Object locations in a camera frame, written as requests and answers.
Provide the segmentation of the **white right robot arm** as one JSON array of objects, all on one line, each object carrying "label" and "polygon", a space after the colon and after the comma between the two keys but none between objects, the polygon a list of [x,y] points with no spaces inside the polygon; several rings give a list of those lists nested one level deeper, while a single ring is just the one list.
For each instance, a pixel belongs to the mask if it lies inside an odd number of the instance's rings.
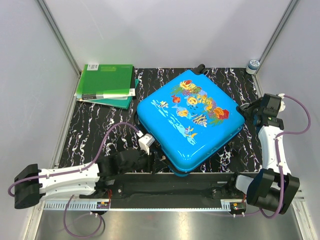
[{"label": "white right robot arm", "polygon": [[238,174],[227,185],[228,195],[239,198],[246,195],[247,204],[274,214],[287,212],[299,187],[286,161],[283,136],[284,122],[278,113],[285,107],[279,95],[266,93],[251,103],[237,107],[237,111],[252,124],[261,144],[262,168],[254,176]]}]

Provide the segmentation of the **blue suitcase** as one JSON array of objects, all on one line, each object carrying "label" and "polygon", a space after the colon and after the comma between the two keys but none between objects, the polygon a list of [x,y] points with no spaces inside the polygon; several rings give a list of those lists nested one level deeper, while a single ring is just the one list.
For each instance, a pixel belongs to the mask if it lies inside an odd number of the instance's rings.
[{"label": "blue suitcase", "polygon": [[136,113],[139,123],[159,144],[168,167],[183,177],[242,130],[245,118],[237,108],[205,75],[201,64],[144,98]]}]

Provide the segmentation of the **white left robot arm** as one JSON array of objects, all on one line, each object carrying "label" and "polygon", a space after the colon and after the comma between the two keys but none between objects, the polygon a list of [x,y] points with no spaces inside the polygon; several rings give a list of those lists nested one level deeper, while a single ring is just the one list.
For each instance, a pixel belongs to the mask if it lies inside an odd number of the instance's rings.
[{"label": "white left robot arm", "polygon": [[8,193],[14,198],[17,210],[33,207],[41,200],[71,196],[109,198],[112,182],[119,176],[140,170],[154,173],[156,162],[164,160],[165,155],[156,151],[129,148],[74,167],[39,169],[37,164],[30,164],[15,177]]}]

